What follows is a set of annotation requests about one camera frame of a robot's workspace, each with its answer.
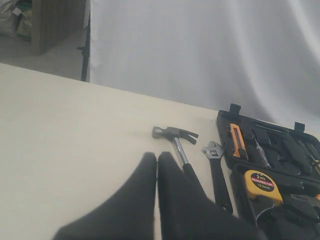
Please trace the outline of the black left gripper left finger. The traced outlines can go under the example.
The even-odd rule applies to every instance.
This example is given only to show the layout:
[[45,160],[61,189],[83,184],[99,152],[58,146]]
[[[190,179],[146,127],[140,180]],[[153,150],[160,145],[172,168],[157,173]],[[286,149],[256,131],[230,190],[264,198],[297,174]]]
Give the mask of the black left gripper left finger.
[[61,227],[55,240],[152,240],[157,160],[142,155],[127,181],[100,206]]

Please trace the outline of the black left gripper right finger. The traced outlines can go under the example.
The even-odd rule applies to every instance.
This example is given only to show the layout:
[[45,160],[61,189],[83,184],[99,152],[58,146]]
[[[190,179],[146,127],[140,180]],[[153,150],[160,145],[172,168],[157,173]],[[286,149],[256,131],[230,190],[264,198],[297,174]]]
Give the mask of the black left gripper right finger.
[[170,152],[158,157],[158,204],[164,240],[265,240],[251,224],[220,208],[182,172]]

